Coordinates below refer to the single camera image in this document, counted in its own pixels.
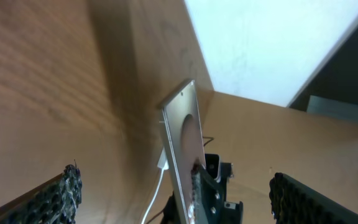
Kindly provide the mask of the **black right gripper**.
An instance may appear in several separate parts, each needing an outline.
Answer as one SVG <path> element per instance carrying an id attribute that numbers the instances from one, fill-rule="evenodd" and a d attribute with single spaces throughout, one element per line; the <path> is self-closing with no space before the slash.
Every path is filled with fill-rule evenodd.
<path id="1" fill-rule="evenodd" d="M 216 182 L 208 171 L 196 161 L 191 170 L 193 204 L 189 223 L 241 224 L 244 206 L 242 202 L 228 202 L 227 182 L 233 177 L 232 164 L 221 162 L 221 180 Z"/>

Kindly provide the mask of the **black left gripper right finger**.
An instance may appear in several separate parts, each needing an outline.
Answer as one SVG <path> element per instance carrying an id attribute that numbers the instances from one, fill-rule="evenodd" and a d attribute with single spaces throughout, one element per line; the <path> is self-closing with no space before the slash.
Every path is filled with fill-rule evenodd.
<path id="1" fill-rule="evenodd" d="M 358 214 L 277 172 L 269 183 L 273 218 L 291 224 L 358 224 Z"/>

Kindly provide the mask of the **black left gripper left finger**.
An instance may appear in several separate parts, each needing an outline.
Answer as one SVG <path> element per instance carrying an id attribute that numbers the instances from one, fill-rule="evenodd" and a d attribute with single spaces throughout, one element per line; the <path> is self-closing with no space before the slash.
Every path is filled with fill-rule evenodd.
<path id="1" fill-rule="evenodd" d="M 69 164 L 56 177 L 0 207 L 0 224 L 75 223 L 82 181 Z"/>

